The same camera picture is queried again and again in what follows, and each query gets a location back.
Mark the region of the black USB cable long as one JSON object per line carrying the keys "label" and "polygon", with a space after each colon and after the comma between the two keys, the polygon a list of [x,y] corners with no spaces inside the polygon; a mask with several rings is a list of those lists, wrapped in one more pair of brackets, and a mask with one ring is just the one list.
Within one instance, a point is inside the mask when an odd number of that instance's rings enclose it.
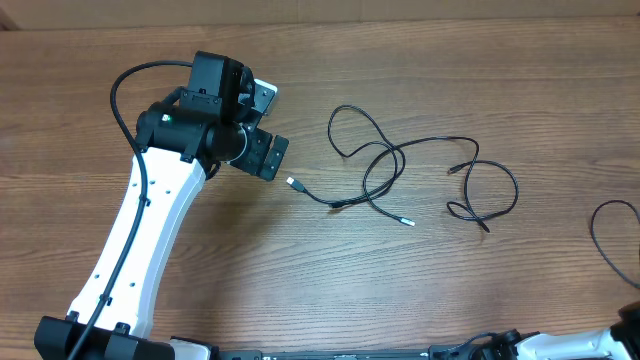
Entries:
{"label": "black USB cable long", "polygon": [[[333,124],[336,116],[342,111],[353,111],[362,115],[369,123],[374,127],[374,130],[377,132],[379,139],[374,141],[368,141],[363,143],[362,145],[357,146],[353,150],[343,150],[341,149],[333,139]],[[336,107],[330,114],[328,124],[327,124],[327,138],[329,144],[333,148],[333,150],[343,159],[350,159],[355,155],[359,154],[366,148],[372,146],[382,147],[382,152],[377,155],[369,167],[365,170],[365,173],[362,178],[362,193],[356,197],[340,199],[340,200],[327,200],[317,197],[312,194],[310,190],[308,190],[300,181],[294,179],[293,177],[288,177],[286,179],[286,183],[296,192],[304,194],[311,198],[313,201],[324,204],[328,206],[330,209],[340,209],[347,206],[359,205],[359,204],[368,204],[375,211],[388,215],[388,212],[379,207],[375,201],[390,192],[394,183],[398,180],[398,178],[402,175],[402,172],[406,166],[406,155],[403,150],[401,150],[398,146],[392,143],[384,134],[378,123],[374,120],[374,118],[366,112],[364,109],[351,105],[344,104]],[[370,190],[367,186],[368,178],[373,169],[382,161],[382,159],[386,156],[391,156],[393,161],[393,172],[390,178],[384,181],[381,185],[377,186],[373,190]]]}

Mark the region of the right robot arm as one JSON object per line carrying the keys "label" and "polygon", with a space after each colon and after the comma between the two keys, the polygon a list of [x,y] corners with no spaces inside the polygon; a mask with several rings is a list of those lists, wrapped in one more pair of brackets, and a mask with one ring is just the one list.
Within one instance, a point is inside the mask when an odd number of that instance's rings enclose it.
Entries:
{"label": "right robot arm", "polygon": [[639,303],[622,307],[620,321],[603,330],[570,335],[505,333],[474,350],[473,360],[639,360]]}

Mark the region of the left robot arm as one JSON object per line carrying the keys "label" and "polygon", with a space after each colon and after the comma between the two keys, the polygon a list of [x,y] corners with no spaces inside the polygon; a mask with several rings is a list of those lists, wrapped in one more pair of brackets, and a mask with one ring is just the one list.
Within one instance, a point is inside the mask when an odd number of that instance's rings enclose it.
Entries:
{"label": "left robot arm", "polygon": [[43,317],[34,345],[55,359],[216,359],[216,346],[150,339],[159,285],[197,194],[222,165],[275,178],[287,140],[259,128],[276,86],[229,57],[200,51],[190,77],[142,112],[125,136],[127,191],[101,256],[62,319]]}

